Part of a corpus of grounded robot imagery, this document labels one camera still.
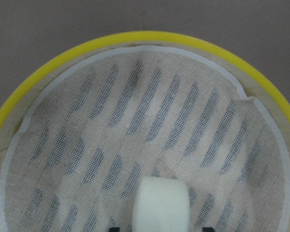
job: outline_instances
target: white mesh liner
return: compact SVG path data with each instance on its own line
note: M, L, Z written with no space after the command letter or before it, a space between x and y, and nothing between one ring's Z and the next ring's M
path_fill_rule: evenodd
M286 230L290 161L274 120L222 67L160 46L91 56L39 95L1 171L0 229L131 232L142 175L186 182L191 232Z

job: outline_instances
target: perforated strainer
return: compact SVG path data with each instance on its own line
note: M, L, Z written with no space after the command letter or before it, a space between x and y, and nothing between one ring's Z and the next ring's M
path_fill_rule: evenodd
M142 175L188 185L192 232L290 231L289 104L191 37L117 34L50 61L0 111L3 157L1 231L130 232Z

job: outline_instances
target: mesh filter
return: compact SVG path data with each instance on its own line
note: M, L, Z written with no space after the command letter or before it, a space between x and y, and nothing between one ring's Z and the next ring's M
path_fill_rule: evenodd
M3 231L131 232L140 176L189 187L190 231L283 231L290 163L234 76L170 47L117 48L59 75L27 111L0 179Z

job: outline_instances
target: white fabric edge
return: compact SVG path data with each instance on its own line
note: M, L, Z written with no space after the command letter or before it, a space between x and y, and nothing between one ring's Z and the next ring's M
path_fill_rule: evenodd
M13 136L13 138L11 140L11 143L10 143L9 148L7 150L7 153L6 153L6 156L5 156L1 171L0 171L0 231L1 232L8 232L8 227L7 227L5 213L4 213L4 205L5 205L5 197L4 196L5 196L5 183L6 183L7 171L9 169L9 166L10 166L10 163L12 160L12 154L14 153L14 151L16 149L16 145L18 143L20 136L22 135L22 133L24 133L28 129L32 115L33 115L35 109L40 105L42 100L49 94L50 91L52 91L55 87L57 87L60 84L60 82L62 82L65 78L67 78L74 71L78 70L79 68L81 68L87 64L90 64L92 62L96 62L100 59L107 58L107 57L113 56L113 55L118 55L118 54L123 54L123 53L141 52L141 51L148 51L148 50L160 51L160 52L173 52L173 53L176 53L179 55L183 55L183 56L195 59L199 62L202 62L202 63L208 65L209 67L215 69L216 71L221 73L226 78L228 78L231 81L231 83L234 85L234 87L236 88L237 93L239 94L241 100L254 99L254 101L256 102L256 106L259 109L259 111L262 113L262 115L267 116L270 119L269 125L270 125L271 129L273 129L274 133L276 132L275 136L278 140L280 150L281 151L285 150L287 152L286 159L282 159L282 160L283 160L283 167L284 167L284 172L285 172L284 174L288 174L286 176L286 177L288 177L288 178L286 178L286 182L288 182L288 184L290 184L289 153L288 153L288 149L286 147L285 141L282 137L282 134L281 134L277 124L275 123L274 119L269 114L269 112L267 111L265 106L257 98L248 97L246 95L242 85L239 83L239 81L237 80L237 78L235 76L233 76L226 69L217 65L216 63L212 62L211 60L208 60L204 57L201 57L200 55L194 54L192 52L189 52L189 51L186 51L183 49L174 48L174 47L156 46L156 45L140 45L140 46L136 46L136 47L121 47L121 48L115 48L113 50L109 50L109 51L105 51L105 52L102 52L99 54L92 55L92 56L82 60L81 62L73 65L72 67L68 68L66 71L61 73L58 77L56 77L45 89L43 89L43 91L38 95L38 97L31 104L30 108L26 111L19 130L17 131L17 133L15 133L15 135ZM283 212L285 213L285 215L282 214L282 218L279 222L279 228L281 230L278 230L278 231L286 231L287 226L288 226L288 221L289 221L289 217L290 217L290 194L288 196L286 196L286 198L285 198Z

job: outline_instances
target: yellow ring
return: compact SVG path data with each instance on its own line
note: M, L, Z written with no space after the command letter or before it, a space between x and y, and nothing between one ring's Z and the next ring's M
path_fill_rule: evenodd
M264 88L267 93L274 99L277 105L280 107L282 112L285 114L287 120L290 123L290 104L284 98L284 96L279 92L279 90L263 76L258 70L253 68L250 64L243 61L236 55L228 52L221 47L208 43L206 41L196 39L190 36L171 33L171 32L162 32L162 31L133 31L125 32L114 35L104 36L98 39L91 40L89 42L83 43L79 46L76 46L59 56L55 57L31 76L29 76L7 99L7 101L0 108L0 128L4 124L9 113L13 110L16 104L23 98L23 96L33 88L40 80L42 80L46 75L51 73L54 69L58 68L62 64L68 62L69 60L76 58L84 53L89 51L114 45L128 42L136 41L162 41L170 42L176 44L188 45L195 47L206 52L212 53L229 63L233 64L237 68L244 71L250 77L252 77L262 88Z

